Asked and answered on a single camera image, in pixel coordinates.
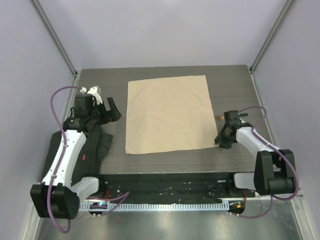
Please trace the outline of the gold fork green handle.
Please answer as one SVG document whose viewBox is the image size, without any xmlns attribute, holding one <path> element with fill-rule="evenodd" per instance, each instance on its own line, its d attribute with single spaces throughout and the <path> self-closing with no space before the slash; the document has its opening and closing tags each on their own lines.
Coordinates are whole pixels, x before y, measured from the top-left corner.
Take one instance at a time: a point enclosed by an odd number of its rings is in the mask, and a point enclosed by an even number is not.
<svg viewBox="0 0 320 240">
<path fill-rule="evenodd" d="M 248 113 L 240 113 L 239 117 L 247 117 L 248 115 L 249 115 Z M 224 120 L 225 119 L 225 117 L 223 115 L 217 115 L 215 118 L 217 120 Z"/>
</svg>

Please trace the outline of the beige cloth napkin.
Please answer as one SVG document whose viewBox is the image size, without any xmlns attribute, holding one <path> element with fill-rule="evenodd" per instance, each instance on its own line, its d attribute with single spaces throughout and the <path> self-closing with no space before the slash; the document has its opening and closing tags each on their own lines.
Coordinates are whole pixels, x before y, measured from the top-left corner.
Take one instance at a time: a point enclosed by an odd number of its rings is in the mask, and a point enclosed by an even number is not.
<svg viewBox="0 0 320 240">
<path fill-rule="evenodd" d="M 217 135 L 204 75 L 128 82 L 127 154 L 214 148 Z"/>
</svg>

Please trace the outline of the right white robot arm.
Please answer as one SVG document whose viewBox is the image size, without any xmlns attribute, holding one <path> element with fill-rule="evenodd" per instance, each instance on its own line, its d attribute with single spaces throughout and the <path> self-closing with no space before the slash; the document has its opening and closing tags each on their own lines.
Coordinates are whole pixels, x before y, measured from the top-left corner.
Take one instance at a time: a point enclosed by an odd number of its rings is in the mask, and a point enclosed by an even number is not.
<svg viewBox="0 0 320 240">
<path fill-rule="evenodd" d="M 237 110 L 224 112 L 224 125 L 214 140 L 223 149 L 241 144 L 255 157 L 254 172 L 233 174 L 225 186 L 226 193 L 236 198 L 246 189 L 276 199 L 286 194 L 290 196 L 284 200 L 294 198 L 300 187 L 293 152 L 271 144 L 252 124 L 242 119 L 244 116 L 245 113 Z"/>
</svg>

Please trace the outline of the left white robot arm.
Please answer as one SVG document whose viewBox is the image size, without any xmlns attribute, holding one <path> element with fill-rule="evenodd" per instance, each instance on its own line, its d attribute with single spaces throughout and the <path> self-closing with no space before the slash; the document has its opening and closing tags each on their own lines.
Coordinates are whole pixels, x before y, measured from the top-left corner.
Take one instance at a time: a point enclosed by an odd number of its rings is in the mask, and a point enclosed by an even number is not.
<svg viewBox="0 0 320 240">
<path fill-rule="evenodd" d="M 92 94 L 78 94 L 62 130 L 52 134 L 42 180 L 30 189 L 39 217 L 73 220 L 81 202 L 107 194 L 100 171 L 113 135 L 105 133 L 102 125 L 122 116 L 112 97 L 107 103 L 109 110 Z"/>
</svg>

